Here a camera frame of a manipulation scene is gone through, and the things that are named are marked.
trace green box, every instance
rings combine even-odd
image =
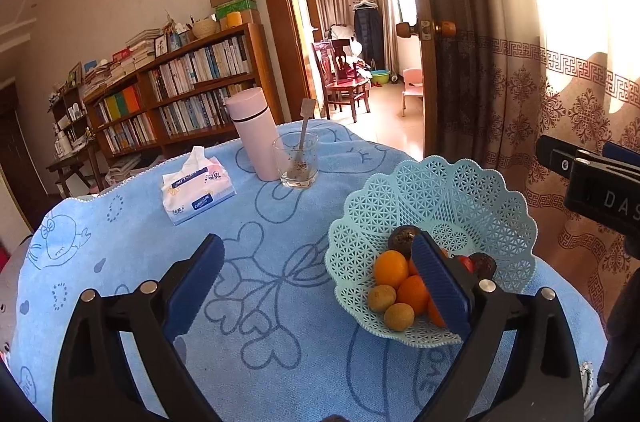
[[[220,21],[230,12],[247,11],[248,9],[258,10],[258,4],[255,0],[231,0],[226,4],[216,7],[216,18]]]

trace hanging coat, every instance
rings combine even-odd
[[[356,38],[362,43],[360,55],[376,70],[385,69],[385,36],[380,12],[376,8],[359,8],[353,19]]]

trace tiled floor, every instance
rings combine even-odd
[[[422,160],[424,146],[422,100],[417,97],[408,97],[405,116],[402,117],[403,89],[404,85],[391,83],[382,87],[372,87],[369,94],[371,113],[367,113],[364,102],[361,102],[357,108],[358,122],[353,123],[351,107],[343,106],[340,112],[334,111],[331,106],[331,119],[367,141],[401,149],[416,160]]]

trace metal screw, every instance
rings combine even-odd
[[[540,293],[544,299],[548,299],[549,301],[556,299],[556,291],[552,288],[545,287],[540,291]]]
[[[495,291],[495,283],[490,279],[481,279],[478,285],[480,286],[481,290],[484,290],[489,294]]]
[[[140,291],[143,294],[153,294],[156,290],[158,290],[158,283],[155,281],[145,281],[140,285]]]
[[[84,292],[80,294],[80,299],[85,303],[89,303],[89,301],[93,301],[95,298],[95,290],[92,288],[88,288]]]

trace orange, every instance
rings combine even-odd
[[[418,275],[418,269],[415,268],[414,260],[410,259],[409,260],[409,276],[417,276],[417,275]]]
[[[440,312],[438,312],[438,308],[436,307],[436,304],[433,302],[433,299],[429,300],[429,304],[427,305],[427,312],[429,313],[429,319],[434,325],[439,326],[440,328],[447,327],[447,325],[444,322],[444,319],[442,319],[442,316],[440,315]]]
[[[419,316],[427,312],[429,306],[429,291],[420,276],[409,276],[402,281],[398,288],[396,301],[398,303],[407,303],[414,309],[415,315]]]
[[[373,276],[377,285],[391,285],[397,289],[409,276],[409,264],[397,251],[385,251],[373,264]]]
[[[445,258],[449,258],[449,253],[445,249],[441,249],[442,254]],[[415,268],[414,260],[409,259],[409,276],[415,276],[420,274],[418,269]]]

